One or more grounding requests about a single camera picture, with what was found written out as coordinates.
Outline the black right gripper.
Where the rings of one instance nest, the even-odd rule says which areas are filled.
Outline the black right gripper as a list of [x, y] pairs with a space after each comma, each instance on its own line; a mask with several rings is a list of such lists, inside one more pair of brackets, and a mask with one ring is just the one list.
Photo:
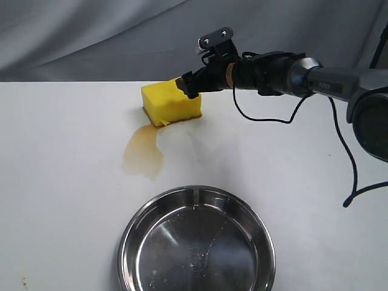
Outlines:
[[195, 73], [189, 71], [176, 78], [175, 84], [189, 99], [197, 98], [200, 93], [232, 89], [234, 66], [235, 60], [213, 61]]

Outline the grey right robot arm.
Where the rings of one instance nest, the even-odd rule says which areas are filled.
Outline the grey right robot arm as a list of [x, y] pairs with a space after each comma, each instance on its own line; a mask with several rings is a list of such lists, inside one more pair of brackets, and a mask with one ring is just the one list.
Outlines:
[[245, 52], [212, 57], [176, 86], [190, 99], [226, 89], [256, 90], [261, 96], [321, 94], [347, 103], [346, 121], [360, 146], [387, 161], [387, 70], [325, 67], [305, 54]]

